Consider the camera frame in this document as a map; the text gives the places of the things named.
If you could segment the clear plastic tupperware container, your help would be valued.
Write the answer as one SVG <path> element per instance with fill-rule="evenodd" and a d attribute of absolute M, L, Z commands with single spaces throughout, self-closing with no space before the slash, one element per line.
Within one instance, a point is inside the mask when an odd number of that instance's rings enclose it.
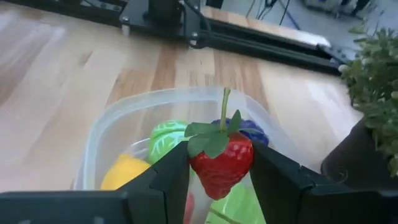
<path fill-rule="evenodd" d="M 100 189 L 107 171 L 121 154 L 148 162 L 150 134 L 164 121 L 214 121 L 221 112 L 222 92 L 217 87 L 159 90 L 113 103 L 90 131 L 74 188 Z M 239 184 L 254 189 L 250 174 Z M 213 201 L 206 195 L 199 178 L 190 168 L 183 224 L 204 224 Z"/>

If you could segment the green toy cabbage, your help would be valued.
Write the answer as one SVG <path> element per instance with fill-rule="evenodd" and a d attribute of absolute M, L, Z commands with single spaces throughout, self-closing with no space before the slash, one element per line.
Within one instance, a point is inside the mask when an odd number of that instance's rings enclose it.
<path fill-rule="evenodd" d="M 148 163 L 155 164 L 181 141 L 184 141 L 187 125 L 188 123 L 179 120 L 167 120 L 158 124 L 149 137 Z"/>

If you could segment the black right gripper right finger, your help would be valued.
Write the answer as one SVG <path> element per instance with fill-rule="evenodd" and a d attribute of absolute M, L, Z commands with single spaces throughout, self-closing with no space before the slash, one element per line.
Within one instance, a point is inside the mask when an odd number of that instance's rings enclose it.
<path fill-rule="evenodd" d="M 373 224 L 369 197 L 254 143 L 251 181 L 267 224 Z"/>

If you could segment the green plant in black pot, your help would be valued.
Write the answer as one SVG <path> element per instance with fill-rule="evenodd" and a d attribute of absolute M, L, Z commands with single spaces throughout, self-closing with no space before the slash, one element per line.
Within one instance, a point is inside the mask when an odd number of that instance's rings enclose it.
<path fill-rule="evenodd" d="M 320 170 L 353 189 L 398 190 L 398 31 L 359 34 L 361 50 L 339 71 L 351 106 L 363 117 Z"/>

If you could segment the yellow toy lemon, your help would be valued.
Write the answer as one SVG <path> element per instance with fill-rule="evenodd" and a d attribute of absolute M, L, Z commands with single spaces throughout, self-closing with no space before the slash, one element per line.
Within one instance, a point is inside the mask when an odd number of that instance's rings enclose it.
<path fill-rule="evenodd" d="M 121 154 L 107 171 L 101 183 L 101 190 L 116 190 L 141 175 L 149 167 L 150 164 L 142 159 Z"/>

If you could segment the light green toy vegetable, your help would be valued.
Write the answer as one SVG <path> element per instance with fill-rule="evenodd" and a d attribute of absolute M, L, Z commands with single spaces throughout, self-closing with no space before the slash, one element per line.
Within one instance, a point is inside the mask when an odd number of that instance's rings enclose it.
<path fill-rule="evenodd" d="M 213 201 L 205 224 L 266 224 L 252 186 L 236 184 L 223 199 Z"/>

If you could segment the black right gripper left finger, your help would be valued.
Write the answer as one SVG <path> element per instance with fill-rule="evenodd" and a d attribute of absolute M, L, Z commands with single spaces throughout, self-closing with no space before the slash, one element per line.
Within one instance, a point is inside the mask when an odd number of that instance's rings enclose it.
<path fill-rule="evenodd" d="M 189 178 L 187 142 L 182 141 L 119 188 L 127 224 L 183 224 Z"/>

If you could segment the purple toy grapes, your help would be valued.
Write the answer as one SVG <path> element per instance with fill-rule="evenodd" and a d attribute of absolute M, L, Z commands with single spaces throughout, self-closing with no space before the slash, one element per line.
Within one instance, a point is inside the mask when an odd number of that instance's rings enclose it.
<path fill-rule="evenodd" d="M 267 146 L 269 145 L 269 138 L 263 129 L 250 119 L 241 120 L 239 132 L 252 141 L 258 141 Z"/>

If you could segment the black metal table frame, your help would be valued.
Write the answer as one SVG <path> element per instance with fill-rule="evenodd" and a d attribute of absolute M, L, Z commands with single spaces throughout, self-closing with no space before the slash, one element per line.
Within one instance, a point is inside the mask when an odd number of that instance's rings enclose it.
<path fill-rule="evenodd" d="M 120 27 L 119 19 L 129 0 L 3 0 L 5 2 L 55 12 L 100 24 Z M 338 75 L 347 63 L 343 54 L 320 44 L 297 40 L 210 19 L 213 37 L 209 48 L 295 65 L 317 72 Z"/>

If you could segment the red toy strawberry long stem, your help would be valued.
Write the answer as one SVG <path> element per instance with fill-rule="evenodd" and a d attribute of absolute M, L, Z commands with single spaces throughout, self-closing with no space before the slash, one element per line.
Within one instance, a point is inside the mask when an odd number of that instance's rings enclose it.
<path fill-rule="evenodd" d="M 229 88 L 223 90 L 219 124 L 192 122 L 184 132 L 190 166 L 213 200 L 225 198 L 249 172 L 254 159 L 252 141 L 239 132 L 240 111 L 226 122 L 230 93 Z"/>

